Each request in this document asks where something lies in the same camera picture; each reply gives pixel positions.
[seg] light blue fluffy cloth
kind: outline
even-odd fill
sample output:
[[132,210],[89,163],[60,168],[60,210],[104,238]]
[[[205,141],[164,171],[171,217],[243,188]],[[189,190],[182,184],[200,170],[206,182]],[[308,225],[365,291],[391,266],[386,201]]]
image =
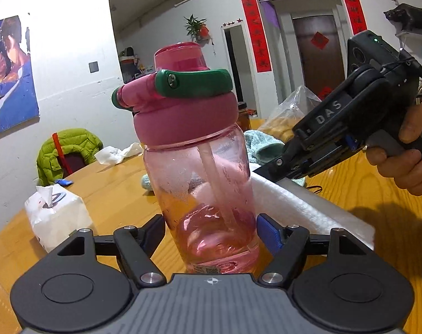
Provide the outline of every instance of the light blue fluffy cloth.
[[[279,156],[284,146],[282,141],[260,130],[247,130],[245,132],[245,141],[248,161],[261,166]],[[305,178],[293,181],[298,185],[305,185]],[[141,177],[141,186],[146,190],[153,190],[148,175]]]

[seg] green leaves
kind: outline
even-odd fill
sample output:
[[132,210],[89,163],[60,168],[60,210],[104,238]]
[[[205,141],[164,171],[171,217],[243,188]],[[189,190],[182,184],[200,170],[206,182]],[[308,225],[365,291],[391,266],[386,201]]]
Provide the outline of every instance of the green leaves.
[[192,14],[189,18],[183,16],[186,20],[185,28],[188,31],[187,35],[200,40],[200,29],[205,25],[206,19],[197,19]]

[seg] green puffer jacket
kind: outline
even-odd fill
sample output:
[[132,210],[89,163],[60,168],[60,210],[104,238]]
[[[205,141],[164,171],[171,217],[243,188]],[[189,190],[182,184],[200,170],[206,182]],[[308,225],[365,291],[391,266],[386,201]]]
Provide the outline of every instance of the green puffer jacket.
[[[95,162],[94,155],[103,149],[103,142],[82,128],[62,130],[58,132],[58,138],[64,155],[80,153],[86,165]],[[41,186],[52,185],[56,179],[63,177],[63,169],[58,162],[58,152],[53,138],[47,139],[42,145],[36,165]]]

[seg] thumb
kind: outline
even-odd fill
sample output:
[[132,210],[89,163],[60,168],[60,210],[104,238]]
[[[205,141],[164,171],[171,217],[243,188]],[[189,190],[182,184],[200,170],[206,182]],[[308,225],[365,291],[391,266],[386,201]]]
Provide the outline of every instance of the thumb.
[[411,143],[422,132],[422,103],[410,107],[399,130],[399,139],[403,143]]

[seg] brown door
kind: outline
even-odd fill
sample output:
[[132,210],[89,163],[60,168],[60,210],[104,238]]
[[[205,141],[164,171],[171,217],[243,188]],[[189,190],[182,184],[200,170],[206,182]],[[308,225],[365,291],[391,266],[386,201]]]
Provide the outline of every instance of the brown door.
[[293,19],[305,85],[323,99],[344,81],[339,35],[332,15]]

